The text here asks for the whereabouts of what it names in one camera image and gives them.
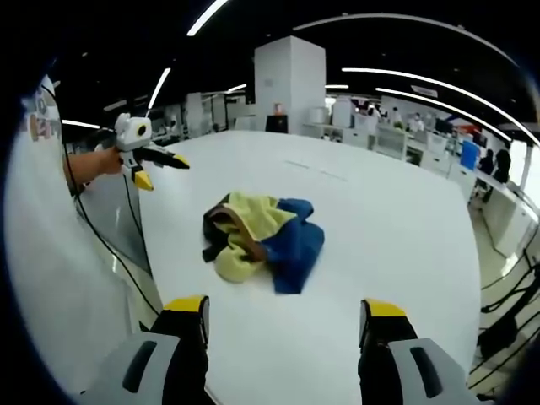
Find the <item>person's left hand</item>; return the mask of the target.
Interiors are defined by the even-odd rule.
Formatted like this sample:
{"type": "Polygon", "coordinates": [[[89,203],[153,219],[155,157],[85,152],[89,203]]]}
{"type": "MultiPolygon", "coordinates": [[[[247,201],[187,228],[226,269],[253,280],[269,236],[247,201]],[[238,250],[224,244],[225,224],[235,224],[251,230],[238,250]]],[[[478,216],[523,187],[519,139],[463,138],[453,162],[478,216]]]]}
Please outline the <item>person's left hand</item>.
{"type": "Polygon", "coordinates": [[[90,154],[95,176],[116,175],[122,171],[122,162],[116,147],[96,150],[90,154]]]}

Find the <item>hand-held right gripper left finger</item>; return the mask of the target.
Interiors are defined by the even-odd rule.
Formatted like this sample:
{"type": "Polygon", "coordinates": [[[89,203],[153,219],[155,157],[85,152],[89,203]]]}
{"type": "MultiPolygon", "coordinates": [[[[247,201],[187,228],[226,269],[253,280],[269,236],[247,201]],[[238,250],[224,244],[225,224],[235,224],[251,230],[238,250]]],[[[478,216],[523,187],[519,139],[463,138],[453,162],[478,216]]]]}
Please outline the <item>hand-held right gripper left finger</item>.
{"type": "Polygon", "coordinates": [[[81,404],[200,404],[208,372],[210,299],[171,301],[147,332],[113,350],[81,404]]]}

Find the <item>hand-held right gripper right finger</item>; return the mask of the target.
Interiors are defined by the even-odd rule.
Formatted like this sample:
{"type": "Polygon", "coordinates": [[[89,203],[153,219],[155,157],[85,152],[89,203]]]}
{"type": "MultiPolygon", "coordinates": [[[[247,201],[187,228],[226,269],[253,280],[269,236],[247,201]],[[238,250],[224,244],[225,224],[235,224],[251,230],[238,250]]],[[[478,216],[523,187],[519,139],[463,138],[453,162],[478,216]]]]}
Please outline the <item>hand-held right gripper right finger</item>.
{"type": "Polygon", "coordinates": [[[479,404],[462,367],[437,343],[420,338],[404,310],[361,301],[359,388],[363,404],[479,404]]]}

